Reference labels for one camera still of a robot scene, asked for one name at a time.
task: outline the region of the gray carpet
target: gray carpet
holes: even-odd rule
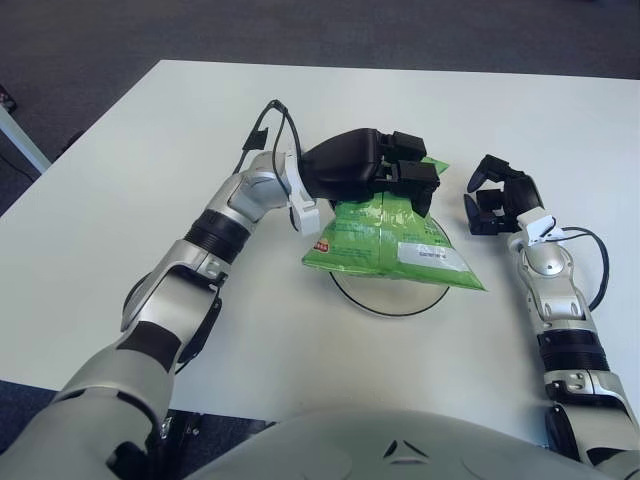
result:
[[[54,158],[163,58],[640,78],[639,32],[637,0],[0,0],[0,83]],[[0,162],[0,215],[28,186]],[[51,396],[0,382],[0,451]],[[253,425],[204,424],[183,472]]]

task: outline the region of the circular base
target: circular base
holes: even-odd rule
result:
[[[365,310],[387,317],[406,317],[424,312],[445,296],[449,287],[411,280],[360,277],[331,272],[345,296]]]

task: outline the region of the white table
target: white table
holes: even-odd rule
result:
[[[300,264],[315,237],[272,212],[173,407],[274,420],[428,410],[543,443],[541,362],[506,237],[466,227],[462,193],[490,152],[535,178],[562,225],[607,243],[611,281],[594,316],[640,414],[639,83],[626,80],[160,62],[0,219],[0,378],[59,389],[119,336],[127,291],[200,214],[271,98],[306,147],[358,127],[423,136],[452,165],[432,212],[489,292],[452,289],[424,314],[373,318]],[[571,247],[592,297],[597,248]]]

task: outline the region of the chip bag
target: chip bag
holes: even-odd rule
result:
[[[441,174],[448,165],[430,157]],[[401,278],[484,290],[429,214],[415,213],[411,200],[388,192],[368,202],[339,202],[336,218],[302,259],[322,270]]]

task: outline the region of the robotic arm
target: robotic arm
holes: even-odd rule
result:
[[[573,283],[573,259],[563,247],[565,231],[543,208],[535,183],[499,158],[487,155],[473,174],[467,191],[485,180],[504,182],[499,189],[476,192],[476,203],[464,196],[474,235],[512,232],[509,250],[527,288],[527,305],[539,352],[544,383],[554,405],[545,424],[551,448],[616,478],[640,475],[640,430],[620,379],[610,371],[591,316],[606,290],[608,255],[600,292],[587,304]],[[503,215],[496,210],[503,209]]]
[[[286,108],[278,101],[269,108],[283,113],[283,123],[290,121],[299,152]],[[242,160],[249,150],[264,147],[264,113]],[[176,366],[203,348],[221,310],[220,290],[231,264],[260,219],[291,205],[295,226],[311,233],[320,228],[316,198],[363,201],[385,190],[411,198],[424,215],[439,185],[433,165],[419,162],[425,154],[420,138],[360,129],[302,156],[274,148],[234,172],[185,237],[132,289],[122,337],[83,365],[34,418],[0,457],[0,476],[154,478]]]

